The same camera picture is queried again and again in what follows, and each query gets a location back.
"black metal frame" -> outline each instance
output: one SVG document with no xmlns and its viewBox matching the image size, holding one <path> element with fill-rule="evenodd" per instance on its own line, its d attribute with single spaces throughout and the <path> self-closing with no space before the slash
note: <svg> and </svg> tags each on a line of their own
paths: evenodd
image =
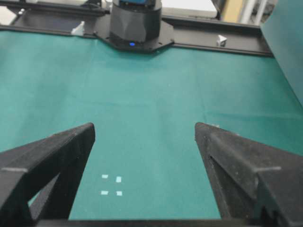
<svg viewBox="0 0 303 227">
<path fill-rule="evenodd" d="M 0 0 L 0 5 L 7 6 L 14 12 L 25 9 L 10 26 L 0 25 L 0 30 L 71 35 L 71 30 L 81 21 L 85 21 L 85 38 L 96 38 L 95 25 L 98 19 L 109 14 L 109 11 L 103 8 L 49 3 L 31 4 Z M 162 19 L 174 26 L 176 47 L 273 56 L 259 26 L 170 16 L 163 16 Z M 226 46 L 217 45 L 218 35 L 227 37 Z"/>
</svg>

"blue robot part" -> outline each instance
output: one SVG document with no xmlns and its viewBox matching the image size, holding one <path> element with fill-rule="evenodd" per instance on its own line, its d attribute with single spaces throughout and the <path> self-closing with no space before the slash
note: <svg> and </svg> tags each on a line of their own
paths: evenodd
<svg viewBox="0 0 303 227">
<path fill-rule="evenodd" d="M 128 2 L 132 4 L 138 5 L 154 5 L 155 0 L 120 0 L 120 2 Z"/>
</svg>

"table surface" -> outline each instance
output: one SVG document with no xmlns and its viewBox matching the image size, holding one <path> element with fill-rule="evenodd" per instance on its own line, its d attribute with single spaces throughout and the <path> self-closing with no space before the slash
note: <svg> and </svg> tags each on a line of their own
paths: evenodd
<svg viewBox="0 0 303 227">
<path fill-rule="evenodd" d="M 95 124 L 71 219 L 219 218 L 196 122 L 303 154 L 303 108 L 273 58 L 173 47 L 137 54 L 2 31 L 0 81 L 2 151 Z"/>
</svg>

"tape mark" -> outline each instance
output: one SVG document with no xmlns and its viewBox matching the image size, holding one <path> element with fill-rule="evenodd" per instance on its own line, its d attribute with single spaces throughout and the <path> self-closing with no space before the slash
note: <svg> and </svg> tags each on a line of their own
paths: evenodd
<svg viewBox="0 0 303 227">
<path fill-rule="evenodd" d="M 122 177 L 117 176 L 117 178 L 116 178 L 116 183 L 121 183 L 121 182 L 122 182 Z"/>
<path fill-rule="evenodd" d="M 101 195 L 108 195 L 108 191 L 101 191 Z"/>
</svg>

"teal panel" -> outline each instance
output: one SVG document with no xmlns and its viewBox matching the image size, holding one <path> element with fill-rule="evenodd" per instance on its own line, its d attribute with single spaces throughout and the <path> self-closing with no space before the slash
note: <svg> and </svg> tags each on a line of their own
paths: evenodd
<svg viewBox="0 0 303 227">
<path fill-rule="evenodd" d="M 279 0 L 262 26 L 263 34 L 289 84 L 303 104 L 302 0 Z"/>
<path fill-rule="evenodd" d="M 96 126 L 71 219 L 219 218 L 196 122 L 303 154 L 303 109 L 272 58 L 1 32 L 0 59 L 0 150 Z"/>
</svg>

